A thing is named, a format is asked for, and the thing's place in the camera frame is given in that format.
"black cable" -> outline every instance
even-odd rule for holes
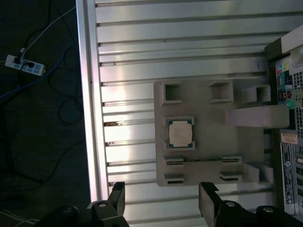
[[[37,32],[43,31],[44,29],[46,29],[46,27],[50,24],[51,22],[51,0],[48,1],[48,10],[47,10],[47,22],[46,25],[44,25],[42,28],[39,28],[37,30],[35,30],[34,32],[32,32],[24,41],[22,47],[27,47],[28,45],[28,41],[30,40],[30,38],[36,34]]]
[[[57,88],[55,88],[55,86],[53,85],[52,83],[52,78],[54,76],[54,73],[52,73],[47,82],[48,82],[48,85],[49,87],[54,91],[56,92],[57,94],[60,94],[64,97],[66,97],[67,99],[64,100],[58,107],[58,110],[57,110],[57,116],[59,118],[59,120],[61,121],[61,123],[65,124],[65,125],[73,125],[73,124],[77,124],[78,122],[80,122],[83,118],[83,106],[82,106],[82,103],[78,100],[78,98],[81,98],[82,96],[81,95],[78,95],[78,89],[79,89],[79,86],[80,86],[80,60],[79,58],[77,57],[77,64],[76,64],[76,69],[69,69],[69,68],[57,68],[56,71],[58,70],[65,70],[67,72],[70,72],[70,73],[73,73],[76,77],[76,87],[75,87],[75,93],[74,95],[69,95],[69,94],[66,94],[60,90],[58,90]],[[76,106],[76,109],[79,111],[79,117],[77,117],[75,120],[73,121],[70,121],[70,120],[66,120],[64,119],[63,117],[63,114],[62,114],[62,111],[64,110],[64,107],[70,103],[70,102],[74,102],[75,106]]]
[[[73,36],[73,34],[72,34],[71,28],[68,26],[66,20],[64,19],[64,16],[62,16],[62,14],[61,14],[60,11],[58,10],[58,8],[57,8],[57,6],[55,5],[55,3],[54,3],[52,0],[50,0],[50,1],[51,1],[51,3],[52,3],[53,7],[55,8],[55,10],[58,12],[58,14],[60,15],[60,17],[62,18],[64,24],[66,25],[66,27],[67,27],[67,29],[68,29],[70,35],[71,35],[72,40],[75,42],[75,38],[74,38],[74,36]]]
[[[3,192],[3,191],[9,191],[9,192],[26,192],[26,191],[32,191],[32,190],[35,190],[35,189],[38,189],[38,188],[44,186],[47,182],[49,182],[49,181],[52,179],[52,177],[53,177],[54,174],[56,173],[56,171],[57,171],[57,169],[58,169],[58,167],[59,167],[59,164],[60,164],[62,158],[63,158],[70,150],[72,150],[73,148],[75,148],[77,145],[83,143],[84,141],[85,141],[84,139],[83,139],[83,140],[80,140],[80,141],[78,141],[77,143],[75,143],[75,144],[69,146],[67,149],[65,149],[64,152],[63,152],[63,153],[60,155],[60,157],[58,158],[58,161],[57,161],[55,167],[53,168],[52,173],[51,173],[51,174],[49,175],[49,177],[48,177],[46,180],[44,180],[44,182],[43,182],[42,184],[40,184],[39,186],[34,187],[34,188],[29,188],[29,189],[0,190],[0,191],[1,191],[1,192]]]
[[[24,49],[28,46],[28,42],[30,40],[31,37],[33,37],[33,35],[35,35],[37,32],[43,31],[44,29],[47,28],[47,26],[51,23],[51,0],[48,1],[48,10],[47,10],[47,22],[46,25],[43,26],[42,28],[39,28],[37,30],[35,30],[34,32],[32,32],[24,41],[22,48],[20,50],[20,52],[18,53],[17,57],[15,58],[15,63],[20,64],[20,59],[22,57],[23,51]]]

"rectangular slot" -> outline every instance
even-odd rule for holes
[[[296,173],[297,173],[298,175],[303,176],[303,169],[301,169],[301,168],[299,168],[299,167],[296,167],[295,169],[296,169]]]
[[[220,176],[220,179],[225,181],[225,182],[230,182],[230,181],[240,181],[241,179],[240,178],[223,178]]]
[[[233,156],[221,156],[221,162],[223,165],[242,165],[242,157]]]
[[[167,184],[183,184],[183,181],[167,181]]]
[[[163,157],[164,166],[170,167],[182,167],[184,163],[184,159],[182,156],[175,157]]]
[[[170,166],[170,165],[182,165],[184,162],[167,162],[167,165]]]
[[[215,81],[209,85],[212,98],[210,103],[233,102],[232,81]]]
[[[242,182],[243,176],[239,172],[220,172],[219,178],[224,182]]]
[[[297,178],[297,185],[302,186],[303,187],[303,180],[300,178]]]
[[[297,192],[299,196],[303,197],[303,191],[301,189],[298,189]]]
[[[165,85],[165,100],[167,101],[181,100],[180,84]]]
[[[166,185],[184,184],[184,176],[182,174],[164,175]]]
[[[231,162],[239,162],[239,159],[228,159],[228,160],[222,160],[223,163],[231,163]]]

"sticker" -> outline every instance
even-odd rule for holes
[[[289,71],[289,64],[288,64],[288,62],[287,62],[287,63],[284,63],[284,64],[282,65],[282,72],[285,72],[285,71]]]
[[[281,143],[282,164],[283,164],[283,183],[284,183],[284,200],[286,204],[294,203],[293,174],[291,167],[291,145]]]
[[[291,89],[293,89],[293,86],[292,85],[285,85],[285,89],[286,90],[291,90]]]
[[[281,133],[281,141],[283,143],[298,144],[298,135],[290,133]]]
[[[277,72],[278,74],[282,72],[282,65],[278,65],[278,66],[276,67],[276,72]]]

